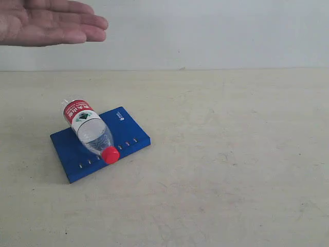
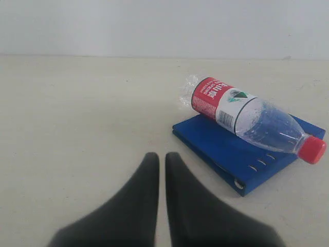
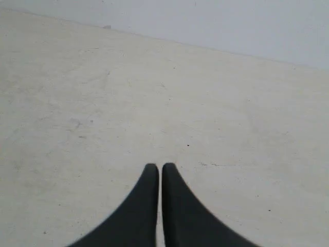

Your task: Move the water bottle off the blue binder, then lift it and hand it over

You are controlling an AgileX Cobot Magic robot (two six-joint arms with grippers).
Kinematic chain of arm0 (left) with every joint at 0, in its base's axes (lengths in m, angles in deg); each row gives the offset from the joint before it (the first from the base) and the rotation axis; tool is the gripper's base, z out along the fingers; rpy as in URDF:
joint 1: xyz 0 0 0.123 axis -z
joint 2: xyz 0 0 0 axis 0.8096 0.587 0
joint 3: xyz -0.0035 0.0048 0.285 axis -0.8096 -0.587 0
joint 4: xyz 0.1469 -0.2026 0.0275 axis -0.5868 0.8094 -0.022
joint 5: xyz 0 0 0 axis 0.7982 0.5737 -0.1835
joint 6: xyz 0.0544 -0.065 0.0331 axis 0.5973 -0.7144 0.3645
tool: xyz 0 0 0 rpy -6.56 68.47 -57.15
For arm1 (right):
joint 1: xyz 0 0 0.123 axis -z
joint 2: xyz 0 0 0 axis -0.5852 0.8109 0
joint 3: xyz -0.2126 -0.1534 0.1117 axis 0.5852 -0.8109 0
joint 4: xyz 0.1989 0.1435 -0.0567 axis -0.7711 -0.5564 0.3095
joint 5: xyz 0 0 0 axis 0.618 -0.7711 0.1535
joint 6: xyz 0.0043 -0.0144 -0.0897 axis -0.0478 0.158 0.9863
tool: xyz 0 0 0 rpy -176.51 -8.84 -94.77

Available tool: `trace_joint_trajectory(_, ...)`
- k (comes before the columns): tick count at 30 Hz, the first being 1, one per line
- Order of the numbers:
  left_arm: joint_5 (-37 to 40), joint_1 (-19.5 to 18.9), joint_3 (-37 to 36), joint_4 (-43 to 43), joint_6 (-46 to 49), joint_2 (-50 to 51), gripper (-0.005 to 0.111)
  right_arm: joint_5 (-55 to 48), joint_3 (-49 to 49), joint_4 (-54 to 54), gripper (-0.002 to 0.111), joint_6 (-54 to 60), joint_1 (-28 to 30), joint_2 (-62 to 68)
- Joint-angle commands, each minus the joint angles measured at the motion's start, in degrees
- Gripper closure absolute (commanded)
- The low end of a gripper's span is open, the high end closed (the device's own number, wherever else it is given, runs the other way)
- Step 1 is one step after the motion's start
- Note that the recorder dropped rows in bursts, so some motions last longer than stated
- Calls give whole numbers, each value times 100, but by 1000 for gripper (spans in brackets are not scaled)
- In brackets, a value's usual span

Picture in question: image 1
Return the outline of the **person's open hand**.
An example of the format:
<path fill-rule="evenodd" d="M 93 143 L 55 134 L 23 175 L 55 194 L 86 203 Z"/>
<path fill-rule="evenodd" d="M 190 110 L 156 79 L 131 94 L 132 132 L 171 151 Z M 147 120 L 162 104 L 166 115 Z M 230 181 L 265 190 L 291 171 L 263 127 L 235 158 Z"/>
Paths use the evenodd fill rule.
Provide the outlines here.
<path fill-rule="evenodd" d="M 45 47 L 103 42 L 108 21 L 77 1 L 1 1 L 1 45 Z"/>

